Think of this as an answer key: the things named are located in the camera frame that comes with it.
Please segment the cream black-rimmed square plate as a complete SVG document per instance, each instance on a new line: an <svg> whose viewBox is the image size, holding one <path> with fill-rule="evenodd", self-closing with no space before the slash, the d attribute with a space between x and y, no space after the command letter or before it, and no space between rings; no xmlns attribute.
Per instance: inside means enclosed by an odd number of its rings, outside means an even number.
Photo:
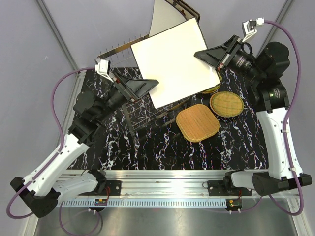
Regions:
<svg viewBox="0 0 315 236"><path fill-rule="evenodd" d="M195 18L131 46L142 78L159 82L150 91L156 109L221 83L213 67L194 57L206 48Z"/></svg>

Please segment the woven wicker tray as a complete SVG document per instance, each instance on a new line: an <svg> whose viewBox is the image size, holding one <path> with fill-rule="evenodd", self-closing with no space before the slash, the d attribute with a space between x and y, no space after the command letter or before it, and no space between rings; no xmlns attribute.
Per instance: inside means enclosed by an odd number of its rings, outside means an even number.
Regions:
<svg viewBox="0 0 315 236"><path fill-rule="evenodd" d="M176 124L184 138L193 143L214 136L220 128L218 119L203 104L196 104L179 112Z"/></svg>

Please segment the white square plate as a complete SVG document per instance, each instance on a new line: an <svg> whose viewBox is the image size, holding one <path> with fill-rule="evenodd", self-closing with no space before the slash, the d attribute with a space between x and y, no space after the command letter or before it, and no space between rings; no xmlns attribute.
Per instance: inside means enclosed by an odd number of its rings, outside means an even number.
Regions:
<svg viewBox="0 0 315 236"><path fill-rule="evenodd" d="M185 17L166 0L155 0L149 36L156 35L186 21Z"/></svg>

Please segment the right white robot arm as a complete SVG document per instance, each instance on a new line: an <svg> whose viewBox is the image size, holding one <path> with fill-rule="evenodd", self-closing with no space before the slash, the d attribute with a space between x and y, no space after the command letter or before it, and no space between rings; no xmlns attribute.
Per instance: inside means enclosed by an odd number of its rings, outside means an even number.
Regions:
<svg viewBox="0 0 315 236"><path fill-rule="evenodd" d="M308 186L312 177L303 172L297 160L286 114L293 104L280 81L289 67L289 50L280 42L270 42L254 57L246 53L238 36L225 43L198 51L194 56L214 67L218 74L231 69L248 81L247 92L263 130L268 154L268 170L236 170L225 174L223 190L235 195L241 188L255 190L260 196Z"/></svg>

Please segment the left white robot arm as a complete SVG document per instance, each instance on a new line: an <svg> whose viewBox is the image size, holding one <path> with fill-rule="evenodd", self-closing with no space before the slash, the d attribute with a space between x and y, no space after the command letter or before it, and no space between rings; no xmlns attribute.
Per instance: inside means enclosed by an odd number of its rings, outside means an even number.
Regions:
<svg viewBox="0 0 315 236"><path fill-rule="evenodd" d="M104 171L91 169L85 174L57 183L69 165L86 152L105 129L103 121L129 101L136 101L158 85L157 80L133 79L115 73L107 98L91 91L79 93L73 107L73 120L60 145L24 178L15 177L10 185L38 218L48 215L61 202L83 193L101 195L108 189Z"/></svg>

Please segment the dark brown square plate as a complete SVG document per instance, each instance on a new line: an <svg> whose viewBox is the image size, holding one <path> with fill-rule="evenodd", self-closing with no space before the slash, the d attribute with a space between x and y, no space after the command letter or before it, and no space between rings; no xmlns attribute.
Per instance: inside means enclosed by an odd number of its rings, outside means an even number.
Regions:
<svg viewBox="0 0 315 236"><path fill-rule="evenodd" d="M170 3L186 20L195 18L197 22L200 21L200 14L183 0L168 0L167 2Z"/></svg>

